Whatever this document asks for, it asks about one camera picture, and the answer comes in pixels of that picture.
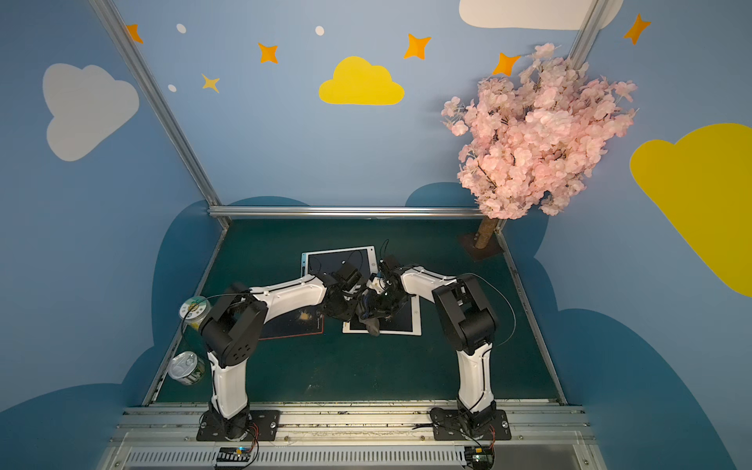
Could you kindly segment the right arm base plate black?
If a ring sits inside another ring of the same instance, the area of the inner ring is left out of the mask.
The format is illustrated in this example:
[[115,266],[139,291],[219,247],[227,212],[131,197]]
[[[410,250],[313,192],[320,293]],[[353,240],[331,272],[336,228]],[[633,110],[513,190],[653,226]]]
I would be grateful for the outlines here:
[[511,425],[506,412],[501,409],[493,409],[489,417],[473,423],[457,409],[433,407],[429,411],[429,417],[436,441],[512,440]]

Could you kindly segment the grey blue wiping cloth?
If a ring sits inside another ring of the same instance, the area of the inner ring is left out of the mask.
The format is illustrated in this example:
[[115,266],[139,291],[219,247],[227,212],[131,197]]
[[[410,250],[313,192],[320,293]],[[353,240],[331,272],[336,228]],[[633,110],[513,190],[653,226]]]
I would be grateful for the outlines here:
[[381,325],[379,318],[363,318],[360,319],[360,324],[365,327],[365,330],[370,336],[378,337],[381,334]]

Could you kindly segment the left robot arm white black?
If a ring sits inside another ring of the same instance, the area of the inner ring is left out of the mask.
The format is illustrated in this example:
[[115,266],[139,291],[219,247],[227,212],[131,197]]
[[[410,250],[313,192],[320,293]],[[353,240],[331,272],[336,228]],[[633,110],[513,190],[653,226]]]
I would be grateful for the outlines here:
[[225,421],[245,414],[246,362],[268,321],[304,307],[348,321],[365,290],[366,279],[348,262],[333,273],[307,274],[276,285],[228,287],[199,326],[211,362],[211,409]]

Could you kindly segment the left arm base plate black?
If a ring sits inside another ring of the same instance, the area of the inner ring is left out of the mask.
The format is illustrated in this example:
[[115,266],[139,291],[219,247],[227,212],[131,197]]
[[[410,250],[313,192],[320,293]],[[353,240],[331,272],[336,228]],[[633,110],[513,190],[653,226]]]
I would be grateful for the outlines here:
[[279,427],[278,410],[244,409],[233,418],[225,418],[209,409],[200,418],[198,442],[273,442]]

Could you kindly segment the white framed drawing tablet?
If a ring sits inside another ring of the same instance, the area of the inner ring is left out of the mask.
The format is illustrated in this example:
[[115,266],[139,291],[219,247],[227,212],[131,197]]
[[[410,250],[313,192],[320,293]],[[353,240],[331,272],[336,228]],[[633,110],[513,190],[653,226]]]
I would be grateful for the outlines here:
[[[360,324],[360,312],[362,307],[358,305],[356,314],[350,322],[346,322],[342,327],[345,334],[368,334],[365,327]],[[419,299],[412,296],[410,301],[398,313],[392,316],[380,318],[382,335],[401,335],[401,336],[420,336],[421,319],[419,309]]]

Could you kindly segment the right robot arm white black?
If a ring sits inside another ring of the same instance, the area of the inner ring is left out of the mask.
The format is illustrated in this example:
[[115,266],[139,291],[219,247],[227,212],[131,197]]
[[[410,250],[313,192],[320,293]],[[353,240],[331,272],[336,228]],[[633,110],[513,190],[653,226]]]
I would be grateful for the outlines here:
[[457,355],[460,412],[472,419],[495,412],[490,358],[497,316],[475,275],[442,275],[389,257],[365,287],[362,305],[368,318],[391,315],[413,298],[433,303]]

